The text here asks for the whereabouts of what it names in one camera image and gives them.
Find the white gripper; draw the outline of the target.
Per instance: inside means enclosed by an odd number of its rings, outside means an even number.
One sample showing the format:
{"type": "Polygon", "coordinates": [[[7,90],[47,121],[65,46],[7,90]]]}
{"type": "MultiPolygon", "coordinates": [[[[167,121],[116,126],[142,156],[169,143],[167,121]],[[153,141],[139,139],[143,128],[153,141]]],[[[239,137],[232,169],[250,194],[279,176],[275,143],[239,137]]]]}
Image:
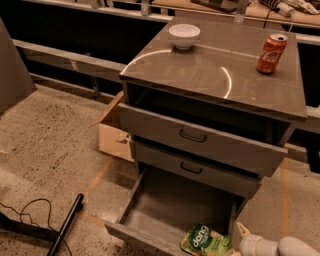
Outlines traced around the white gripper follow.
{"type": "Polygon", "coordinates": [[[250,234],[250,231],[240,222],[237,227],[241,236],[240,252],[230,249],[223,256],[279,256],[278,243],[266,240],[261,236],[250,234]]]}

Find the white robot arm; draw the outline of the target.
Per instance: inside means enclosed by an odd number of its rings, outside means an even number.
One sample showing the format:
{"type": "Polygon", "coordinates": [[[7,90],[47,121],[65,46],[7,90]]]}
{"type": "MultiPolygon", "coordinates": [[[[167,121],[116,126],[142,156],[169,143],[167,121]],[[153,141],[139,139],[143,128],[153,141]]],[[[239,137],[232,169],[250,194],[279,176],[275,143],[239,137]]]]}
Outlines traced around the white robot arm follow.
{"type": "Polygon", "coordinates": [[[237,227],[242,237],[239,250],[230,249],[223,256],[320,256],[317,250],[295,237],[286,236],[275,242],[252,234],[240,222],[237,227]]]}

